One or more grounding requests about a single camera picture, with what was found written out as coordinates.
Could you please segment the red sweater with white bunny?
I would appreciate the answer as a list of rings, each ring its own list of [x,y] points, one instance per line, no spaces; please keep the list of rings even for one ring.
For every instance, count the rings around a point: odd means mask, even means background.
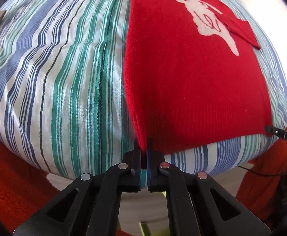
[[[247,21],[219,0],[131,0],[124,87],[139,145],[172,153],[265,134],[270,97]]]

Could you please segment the orange fuzzy clothing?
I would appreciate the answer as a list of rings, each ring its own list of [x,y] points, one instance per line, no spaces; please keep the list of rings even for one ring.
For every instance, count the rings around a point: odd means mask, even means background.
[[[0,142],[0,222],[12,233],[60,191]]]

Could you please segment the blue green striped bedspread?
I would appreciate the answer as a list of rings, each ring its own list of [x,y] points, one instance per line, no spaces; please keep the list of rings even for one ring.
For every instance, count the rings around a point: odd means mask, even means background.
[[[74,179],[133,148],[122,70],[130,0],[7,0],[0,24],[0,142]]]

